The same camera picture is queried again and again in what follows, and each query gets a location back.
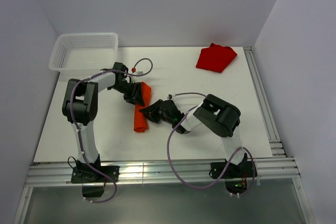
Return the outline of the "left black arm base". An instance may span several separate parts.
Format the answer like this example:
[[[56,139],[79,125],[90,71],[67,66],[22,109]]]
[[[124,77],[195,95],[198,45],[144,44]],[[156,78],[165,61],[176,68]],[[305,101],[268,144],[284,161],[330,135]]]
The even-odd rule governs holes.
[[[100,171],[117,182],[119,168],[119,166],[101,166]],[[75,167],[72,171],[71,183],[82,184],[82,195],[86,198],[100,198],[104,193],[107,182],[108,180],[104,176],[92,170],[84,172]]]

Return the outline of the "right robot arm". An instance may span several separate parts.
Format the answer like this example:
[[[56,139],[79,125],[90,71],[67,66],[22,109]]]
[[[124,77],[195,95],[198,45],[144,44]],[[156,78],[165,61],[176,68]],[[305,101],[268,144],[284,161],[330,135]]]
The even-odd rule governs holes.
[[[166,100],[159,99],[140,109],[140,113],[153,123],[164,121],[170,124],[178,134],[188,134],[199,125],[206,126],[222,140],[226,157],[232,158],[224,175],[240,176],[247,166],[247,154],[238,130],[241,112],[236,106],[212,94],[202,96],[203,101],[186,113],[177,108],[171,94]]]

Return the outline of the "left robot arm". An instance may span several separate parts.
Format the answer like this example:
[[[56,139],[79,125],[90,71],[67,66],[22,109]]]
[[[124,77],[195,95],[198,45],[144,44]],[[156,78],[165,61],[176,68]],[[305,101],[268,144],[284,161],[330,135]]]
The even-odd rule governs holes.
[[[98,113],[98,95],[101,91],[116,90],[123,94],[124,101],[133,105],[145,105],[143,82],[134,82],[126,65],[116,62],[111,69],[85,79],[70,79],[62,104],[62,114],[71,124],[77,141],[78,158],[74,173],[91,182],[102,176],[100,154],[96,147],[93,123]]]

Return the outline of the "white perforated plastic basket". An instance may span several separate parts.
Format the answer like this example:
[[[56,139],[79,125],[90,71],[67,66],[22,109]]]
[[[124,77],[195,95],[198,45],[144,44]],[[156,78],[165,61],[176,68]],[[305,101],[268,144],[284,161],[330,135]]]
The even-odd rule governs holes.
[[[64,75],[95,73],[111,68],[118,53],[115,33],[72,33],[60,35],[53,47],[49,69]]]

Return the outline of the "red folded t-shirt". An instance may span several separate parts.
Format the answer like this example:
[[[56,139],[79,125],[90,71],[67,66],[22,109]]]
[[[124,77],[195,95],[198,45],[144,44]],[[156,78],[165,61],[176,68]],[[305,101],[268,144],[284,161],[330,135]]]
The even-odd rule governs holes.
[[[237,53],[231,47],[211,43],[201,50],[196,68],[222,73],[236,57]]]

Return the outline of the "aluminium front rail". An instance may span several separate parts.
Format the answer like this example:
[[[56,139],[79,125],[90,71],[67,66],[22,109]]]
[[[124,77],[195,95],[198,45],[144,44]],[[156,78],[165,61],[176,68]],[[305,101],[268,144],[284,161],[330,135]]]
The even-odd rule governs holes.
[[[175,160],[177,173],[189,183],[212,182],[209,176],[211,163],[220,159]],[[168,161],[142,162],[103,162],[103,166],[119,166],[118,185],[129,184],[161,184],[178,183]],[[256,159],[257,178],[283,179],[299,178],[296,161],[291,158],[258,158]],[[67,162],[37,164],[29,168],[25,187],[57,187],[75,186],[71,183],[72,169]]]

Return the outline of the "aluminium side rail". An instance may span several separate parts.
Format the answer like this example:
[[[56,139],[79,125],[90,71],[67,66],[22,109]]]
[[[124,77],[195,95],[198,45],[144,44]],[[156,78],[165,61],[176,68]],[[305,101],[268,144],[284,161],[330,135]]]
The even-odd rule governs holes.
[[[287,157],[286,152],[283,148],[282,141],[280,139],[274,117],[272,115],[270,105],[265,93],[264,86],[262,84],[262,80],[257,69],[257,65],[253,55],[253,48],[252,47],[244,47],[243,48],[245,57],[247,60],[248,68],[253,80],[253,84],[255,87],[255,91],[257,94],[257,99],[259,103],[259,107],[262,113],[262,118],[264,121],[264,125],[266,128],[267,136],[269,139],[271,151],[273,157]]]

